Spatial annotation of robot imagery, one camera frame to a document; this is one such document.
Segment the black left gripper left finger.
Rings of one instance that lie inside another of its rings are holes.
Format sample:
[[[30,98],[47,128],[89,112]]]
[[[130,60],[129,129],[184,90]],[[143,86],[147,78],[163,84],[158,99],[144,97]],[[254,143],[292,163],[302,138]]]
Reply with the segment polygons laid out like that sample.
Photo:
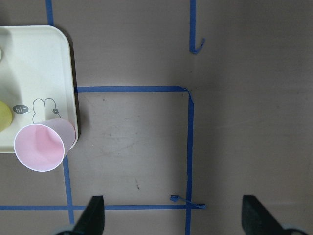
[[[93,196],[75,224],[73,235],[101,235],[105,227],[103,196]]]

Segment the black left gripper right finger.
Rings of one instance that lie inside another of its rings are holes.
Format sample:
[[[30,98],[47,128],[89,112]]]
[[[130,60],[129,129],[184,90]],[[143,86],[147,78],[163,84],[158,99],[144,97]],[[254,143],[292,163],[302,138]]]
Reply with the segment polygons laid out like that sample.
[[[246,235],[290,235],[253,195],[242,201],[242,228]]]

